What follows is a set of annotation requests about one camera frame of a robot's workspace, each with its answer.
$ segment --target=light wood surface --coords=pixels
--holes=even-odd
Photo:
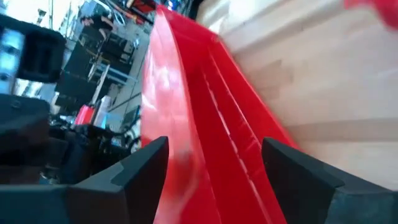
[[[398,190],[398,31],[338,0],[206,0],[219,33],[302,150]]]

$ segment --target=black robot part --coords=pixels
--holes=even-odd
[[[289,224],[398,223],[398,193],[265,138],[267,176]]]
[[[76,185],[0,185],[0,223],[153,223],[167,137]]]
[[[0,39],[5,30],[13,30],[23,36],[16,78],[42,83],[58,81],[66,44],[59,32],[0,14]],[[9,47],[7,53],[16,54],[16,50],[19,49]]]

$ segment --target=red object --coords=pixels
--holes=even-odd
[[[94,108],[83,105],[80,108],[79,113],[77,114],[77,117],[75,119],[75,124],[76,125],[90,124],[93,114],[94,114]]]
[[[155,223],[286,223],[261,142],[297,147],[218,36],[159,6],[144,66],[142,143],[169,137]]]
[[[152,0],[135,0],[132,3],[132,6],[140,10],[142,13],[149,13],[152,12],[154,8],[156,8],[156,2]]]
[[[398,29],[398,0],[345,0],[346,7],[369,4],[378,11],[381,19],[391,28]]]

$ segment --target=wooden floor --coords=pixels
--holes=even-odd
[[[338,0],[206,0],[197,21],[306,153],[398,190],[398,31]]]

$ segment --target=person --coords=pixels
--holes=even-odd
[[[80,22],[84,26],[90,26],[98,30],[104,37],[104,40],[106,40],[107,32],[111,32],[112,30],[117,29],[111,19],[108,19],[107,17],[101,15],[83,16],[80,18]]]

